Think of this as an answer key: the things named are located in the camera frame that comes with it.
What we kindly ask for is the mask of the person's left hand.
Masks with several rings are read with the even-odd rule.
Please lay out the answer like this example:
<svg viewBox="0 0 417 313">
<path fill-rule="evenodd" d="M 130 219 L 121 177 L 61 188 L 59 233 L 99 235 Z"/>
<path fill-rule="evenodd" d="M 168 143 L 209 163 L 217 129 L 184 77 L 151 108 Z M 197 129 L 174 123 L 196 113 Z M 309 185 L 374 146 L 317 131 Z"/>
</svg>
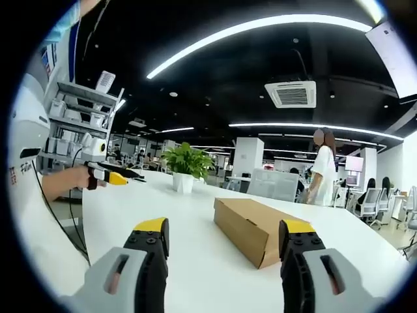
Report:
<svg viewBox="0 0 417 313">
<path fill-rule="evenodd" d="M 69 185 L 69 189 L 73 188 L 88 188 L 89 179 L 91 178 L 88 167 L 76 166 L 69 168 L 66 171 L 66 180 Z"/>
</svg>

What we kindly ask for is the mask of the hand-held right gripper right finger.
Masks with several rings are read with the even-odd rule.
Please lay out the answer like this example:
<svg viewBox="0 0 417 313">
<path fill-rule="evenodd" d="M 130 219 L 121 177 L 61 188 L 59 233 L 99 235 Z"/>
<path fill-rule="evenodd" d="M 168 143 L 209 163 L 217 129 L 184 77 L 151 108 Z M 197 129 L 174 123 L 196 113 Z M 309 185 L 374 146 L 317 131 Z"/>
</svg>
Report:
<svg viewBox="0 0 417 313">
<path fill-rule="evenodd" d="M 374 312 L 383 303 L 363 286 L 357 268 L 335 248 L 326 248 L 310 223 L 279 224 L 284 312 Z"/>
</svg>

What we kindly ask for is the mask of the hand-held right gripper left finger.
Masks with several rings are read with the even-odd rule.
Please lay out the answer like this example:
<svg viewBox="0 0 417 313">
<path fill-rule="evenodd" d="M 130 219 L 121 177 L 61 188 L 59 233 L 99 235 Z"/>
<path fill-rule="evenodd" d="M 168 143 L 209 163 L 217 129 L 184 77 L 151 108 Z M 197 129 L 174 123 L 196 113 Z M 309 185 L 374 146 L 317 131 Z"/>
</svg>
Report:
<svg viewBox="0 0 417 313">
<path fill-rule="evenodd" d="M 69 297 L 73 312 L 164 312 L 169 219 L 139 223 L 124 246 L 113 247 L 85 273 Z"/>
</svg>

